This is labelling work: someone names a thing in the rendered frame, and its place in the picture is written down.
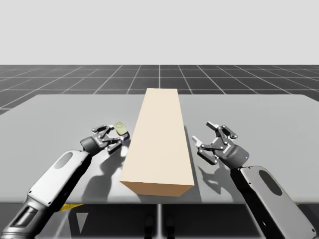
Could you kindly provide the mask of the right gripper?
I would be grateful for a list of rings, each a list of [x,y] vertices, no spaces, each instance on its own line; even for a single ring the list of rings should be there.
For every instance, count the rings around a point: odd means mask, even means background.
[[[238,138],[238,135],[226,125],[217,125],[210,121],[206,125],[216,134],[217,138],[212,143],[217,146],[217,149],[213,150],[213,155],[210,151],[205,150],[202,147],[202,142],[193,135],[192,140],[195,142],[197,155],[210,165],[217,164],[218,161],[215,158],[217,156],[230,169],[242,167],[249,159],[249,153],[233,142]]]

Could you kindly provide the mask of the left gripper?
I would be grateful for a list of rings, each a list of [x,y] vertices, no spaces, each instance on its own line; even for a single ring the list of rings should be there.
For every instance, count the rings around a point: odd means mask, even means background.
[[[120,137],[104,139],[112,130],[114,130],[114,126],[106,124],[91,129],[92,133],[97,136],[89,136],[81,140],[80,144],[83,150],[88,153],[99,153],[105,149],[109,154],[114,153],[122,146],[123,141]]]

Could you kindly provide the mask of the green and blue rectangular can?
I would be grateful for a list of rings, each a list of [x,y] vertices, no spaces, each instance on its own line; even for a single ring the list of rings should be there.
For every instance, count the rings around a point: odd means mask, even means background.
[[[130,138],[127,127],[122,122],[117,122],[113,125],[114,130],[117,132],[121,141],[126,141]]]

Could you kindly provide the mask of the tall board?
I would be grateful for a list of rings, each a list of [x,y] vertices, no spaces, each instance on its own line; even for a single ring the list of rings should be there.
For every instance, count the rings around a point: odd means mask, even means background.
[[[180,197],[194,186],[177,89],[147,89],[120,182],[153,196]]]

